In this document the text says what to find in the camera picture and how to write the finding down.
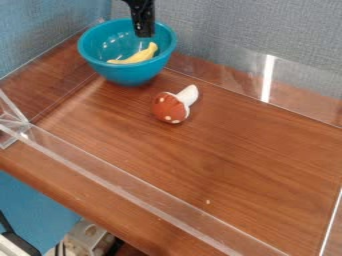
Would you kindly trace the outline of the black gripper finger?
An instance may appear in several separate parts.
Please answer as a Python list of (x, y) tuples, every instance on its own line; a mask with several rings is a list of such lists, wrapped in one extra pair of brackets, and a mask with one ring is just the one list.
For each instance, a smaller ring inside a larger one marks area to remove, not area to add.
[(137, 37), (155, 34), (155, 0), (121, 0), (129, 7), (131, 19)]

